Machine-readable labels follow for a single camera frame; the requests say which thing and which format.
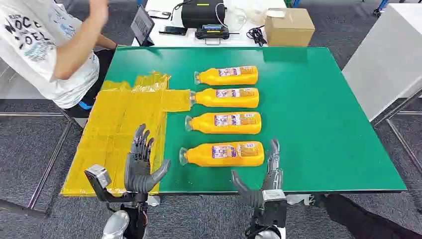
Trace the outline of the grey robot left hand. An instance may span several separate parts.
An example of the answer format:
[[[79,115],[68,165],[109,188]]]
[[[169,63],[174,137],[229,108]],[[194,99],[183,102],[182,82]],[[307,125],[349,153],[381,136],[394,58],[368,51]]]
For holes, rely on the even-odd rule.
[[[150,156],[154,138],[150,137],[146,124],[141,124],[134,133],[126,157],[124,186],[129,192],[146,194],[168,173],[171,160],[164,159],[154,172],[150,172]]]

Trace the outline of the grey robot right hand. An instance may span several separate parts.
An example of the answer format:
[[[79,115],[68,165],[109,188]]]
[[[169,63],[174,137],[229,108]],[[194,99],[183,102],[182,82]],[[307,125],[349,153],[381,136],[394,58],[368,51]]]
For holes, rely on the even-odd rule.
[[[271,150],[267,154],[267,172],[259,190],[250,190],[240,179],[236,170],[231,170],[231,182],[244,201],[254,207],[264,209],[270,202],[285,203],[287,197],[282,190],[283,173],[279,167],[280,145],[276,138],[270,140]]]

